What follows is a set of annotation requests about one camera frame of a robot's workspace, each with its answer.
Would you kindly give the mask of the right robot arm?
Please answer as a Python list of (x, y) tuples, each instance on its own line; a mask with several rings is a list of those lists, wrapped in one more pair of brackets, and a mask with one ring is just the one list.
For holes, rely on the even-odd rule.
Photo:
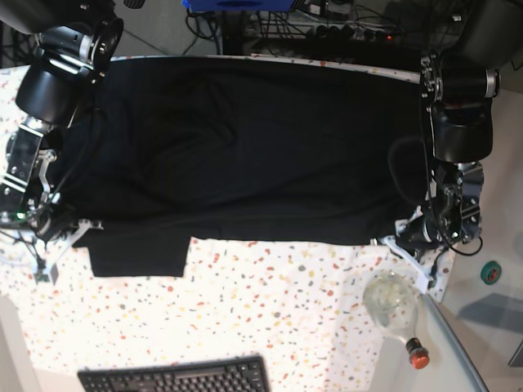
[(53, 200), (72, 175), (57, 184), (47, 177), (58, 159), (56, 133), (71, 127), (95, 86), (104, 78), (123, 32), (113, 1), (3, 1), (1, 20), (31, 34), (37, 53), (16, 95), (26, 118), (7, 144), (1, 174), (1, 229), (32, 231), (18, 242), (34, 257), (34, 274), (47, 279), (37, 243), (47, 242), (71, 223), (71, 211)]

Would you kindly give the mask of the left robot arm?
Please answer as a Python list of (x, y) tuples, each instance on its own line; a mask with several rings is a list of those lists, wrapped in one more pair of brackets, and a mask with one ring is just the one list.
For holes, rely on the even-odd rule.
[(499, 70), (521, 47), (522, 3), (477, 1), (455, 44), (423, 53), (421, 134), (396, 142), (387, 163), (396, 176), (398, 149), (421, 144), (427, 192), (408, 220), (395, 223), (395, 234), (379, 239), (417, 270), (423, 291), (435, 285), (437, 271), (436, 265), (422, 264), (425, 251), (452, 251), (457, 243), (481, 237), (481, 160), (493, 149), (491, 109), (501, 84)]

